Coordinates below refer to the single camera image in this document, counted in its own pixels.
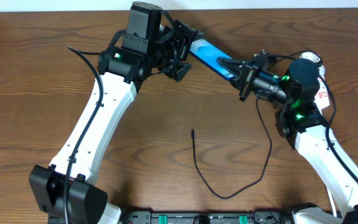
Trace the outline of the blue Samsung Galaxy smartphone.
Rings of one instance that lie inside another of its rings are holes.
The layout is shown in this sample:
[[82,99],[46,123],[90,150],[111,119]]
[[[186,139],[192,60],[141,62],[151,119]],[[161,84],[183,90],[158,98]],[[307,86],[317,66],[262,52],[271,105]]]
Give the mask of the blue Samsung Galaxy smartphone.
[[215,47],[213,44],[209,43],[207,40],[200,39],[194,41],[190,47],[190,54],[225,80],[231,80],[234,78],[234,75],[231,72],[227,71],[218,63],[218,58],[231,59],[231,57]]

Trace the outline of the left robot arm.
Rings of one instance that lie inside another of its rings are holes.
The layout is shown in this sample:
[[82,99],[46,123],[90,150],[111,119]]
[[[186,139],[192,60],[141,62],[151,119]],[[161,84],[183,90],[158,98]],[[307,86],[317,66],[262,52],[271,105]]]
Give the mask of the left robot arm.
[[29,183],[49,223],[119,223],[121,209],[97,188],[101,163],[125,110],[148,77],[180,81],[190,70],[192,44],[203,33],[159,6],[134,2],[127,27],[117,31],[91,67],[91,96],[65,145],[48,167],[35,166]]

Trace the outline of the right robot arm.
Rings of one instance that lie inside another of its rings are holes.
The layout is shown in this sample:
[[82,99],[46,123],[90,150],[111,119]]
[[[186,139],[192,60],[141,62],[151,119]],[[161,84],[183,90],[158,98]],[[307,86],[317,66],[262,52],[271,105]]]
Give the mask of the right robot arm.
[[339,209],[326,213],[312,203],[291,209],[283,223],[358,223],[358,167],[338,143],[331,129],[332,118],[322,110],[335,107],[324,79],[323,59],[314,51],[291,54],[291,64],[280,77],[270,68],[285,59],[265,51],[250,60],[219,57],[241,101],[254,93],[282,108],[275,113],[276,128],[289,145],[302,155],[319,175]]

